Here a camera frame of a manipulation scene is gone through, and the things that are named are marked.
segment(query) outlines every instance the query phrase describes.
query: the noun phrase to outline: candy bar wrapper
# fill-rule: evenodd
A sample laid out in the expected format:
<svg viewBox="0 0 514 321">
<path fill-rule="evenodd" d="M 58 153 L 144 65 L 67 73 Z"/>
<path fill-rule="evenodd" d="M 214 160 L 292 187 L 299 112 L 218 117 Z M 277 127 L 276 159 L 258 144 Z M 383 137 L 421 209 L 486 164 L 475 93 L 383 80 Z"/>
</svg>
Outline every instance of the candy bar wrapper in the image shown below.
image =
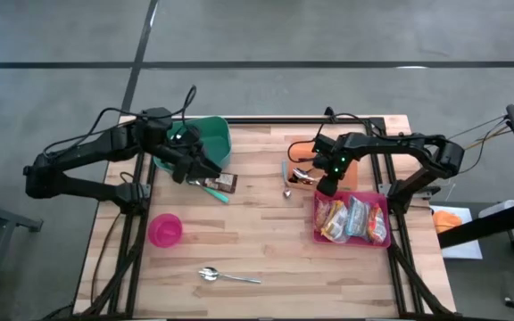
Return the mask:
<svg viewBox="0 0 514 321">
<path fill-rule="evenodd" d="M 325 225 L 330 212 L 330 202 L 324 202 L 317 199 L 317 208 L 314 216 L 314 230 L 320 232 L 320 229 Z"/>
<path fill-rule="evenodd" d="M 384 214 L 378 205 L 370 210 L 368 217 L 368 236 L 374 244 L 381 244 L 386 238 L 386 223 Z"/>
<path fill-rule="evenodd" d="M 237 186 L 237 175 L 221 173 L 218 178 L 205 178 L 201 181 L 202 185 L 216 191 L 225 193 L 235 193 Z"/>
<path fill-rule="evenodd" d="M 359 201 L 356 197 L 350 197 L 350 209 L 348 210 L 348 223 L 346 224 L 346 234 L 358 236 L 368 240 L 368 214 L 369 204 Z"/>
<path fill-rule="evenodd" d="M 325 225 L 320 229 L 320 233 L 334 243 L 346 243 L 350 236 L 344 231 L 348 221 L 348 209 L 343 202 L 336 201 L 332 215 L 327 218 Z"/>
</svg>

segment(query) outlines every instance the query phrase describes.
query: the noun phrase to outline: pink plastic cup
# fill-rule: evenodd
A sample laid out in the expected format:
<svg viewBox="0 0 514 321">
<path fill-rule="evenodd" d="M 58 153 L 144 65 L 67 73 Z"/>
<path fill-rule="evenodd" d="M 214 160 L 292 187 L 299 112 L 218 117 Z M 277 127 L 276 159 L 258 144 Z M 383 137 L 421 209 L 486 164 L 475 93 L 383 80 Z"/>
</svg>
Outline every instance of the pink plastic cup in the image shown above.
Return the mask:
<svg viewBox="0 0 514 321">
<path fill-rule="evenodd" d="M 182 222 L 173 214 L 161 214 L 148 227 L 148 239 L 157 247 L 169 248 L 182 237 Z"/>
</svg>

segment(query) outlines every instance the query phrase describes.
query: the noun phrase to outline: wooden table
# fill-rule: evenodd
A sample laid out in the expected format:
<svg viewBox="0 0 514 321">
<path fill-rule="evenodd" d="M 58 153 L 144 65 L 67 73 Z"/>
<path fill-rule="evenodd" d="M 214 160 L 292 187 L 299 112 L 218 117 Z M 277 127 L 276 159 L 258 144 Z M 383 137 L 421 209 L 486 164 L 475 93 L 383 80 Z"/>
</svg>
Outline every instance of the wooden table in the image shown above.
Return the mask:
<svg viewBox="0 0 514 321">
<path fill-rule="evenodd" d="M 410 133 L 406 116 L 383 117 L 388 135 Z M 314 136 L 318 125 L 232 125 L 230 129 L 233 151 L 231 164 L 224 171 L 238 174 L 239 179 L 236 193 L 229 195 L 229 205 L 199 187 L 178 185 L 167 173 L 157 171 L 149 219 L 173 213 L 182 220 L 184 234 L 181 243 L 170 249 L 156 248 L 146 240 L 134 316 L 397 317 L 386 251 L 313 243 L 311 192 L 293 190 L 290 200 L 282 195 L 280 163 L 286 158 L 287 146 L 296 138 Z M 323 134 L 328 136 L 350 131 L 364 132 L 361 125 L 323 128 Z M 419 168 L 411 156 L 395 155 L 393 160 L 399 179 Z M 134 166 L 135 160 L 110 163 L 105 182 L 120 184 L 119 173 L 131 173 Z M 143 182 L 149 157 L 144 166 Z M 383 157 L 380 166 L 386 177 Z M 370 158 L 363 158 L 358 168 L 358 190 L 374 191 Z M 97 257 L 118 212 L 109 202 L 98 208 L 75 312 L 89 305 Z M 406 220 L 416 269 L 443 305 L 454 311 L 429 211 L 412 208 Z M 119 219 L 104 254 L 97 292 L 115 269 L 121 222 Z M 236 276 L 260 278 L 263 283 L 219 280 L 208 284 L 197 274 L 207 266 Z M 128 275 L 120 302 L 126 300 Z M 402 283 L 411 310 L 403 272 Z"/>
</svg>

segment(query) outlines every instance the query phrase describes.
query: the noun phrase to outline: orange cloth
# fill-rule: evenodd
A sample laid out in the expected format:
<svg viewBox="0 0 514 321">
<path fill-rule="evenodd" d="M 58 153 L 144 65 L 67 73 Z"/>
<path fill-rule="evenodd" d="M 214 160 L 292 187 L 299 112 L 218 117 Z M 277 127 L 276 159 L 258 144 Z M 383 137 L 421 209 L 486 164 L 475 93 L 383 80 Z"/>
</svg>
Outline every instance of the orange cloth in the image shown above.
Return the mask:
<svg viewBox="0 0 514 321">
<path fill-rule="evenodd" d="M 434 219 L 435 231 L 437 233 L 442 233 L 461 225 L 460 217 L 445 210 L 436 211 L 432 218 Z"/>
</svg>

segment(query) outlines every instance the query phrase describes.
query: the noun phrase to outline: gray concrete floor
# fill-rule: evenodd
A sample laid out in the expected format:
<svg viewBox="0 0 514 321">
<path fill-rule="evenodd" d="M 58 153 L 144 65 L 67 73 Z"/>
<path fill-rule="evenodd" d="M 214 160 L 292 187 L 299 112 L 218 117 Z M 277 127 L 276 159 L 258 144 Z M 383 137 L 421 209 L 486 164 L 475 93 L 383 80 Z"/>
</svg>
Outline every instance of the gray concrete floor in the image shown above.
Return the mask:
<svg viewBox="0 0 514 321">
<path fill-rule="evenodd" d="M 1 0 L 0 62 L 132 61 L 148 2 Z M 161 1 L 145 59 L 514 61 L 514 0 Z M 0 319 L 42 317 L 73 298 L 96 202 L 32 200 L 21 169 L 47 144 L 85 132 L 102 108 L 119 107 L 128 78 L 129 70 L 0 70 L 0 207 L 45 220 L 41 233 L 13 237 Z M 176 110 L 191 84 L 190 114 L 319 114 L 330 105 L 408 114 L 412 130 L 427 134 L 457 133 L 514 103 L 514 69 L 143 70 L 131 109 Z M 100 181 L 104 170 L 99 163 L 72 175 Z M 446 183 L 437 200 L 453 184 L 450 201 L 514 199 L 513 137 L 487 144 L 475 169 Z M 473 277 L 450 276 L 458 287 Z"/>
</svg>

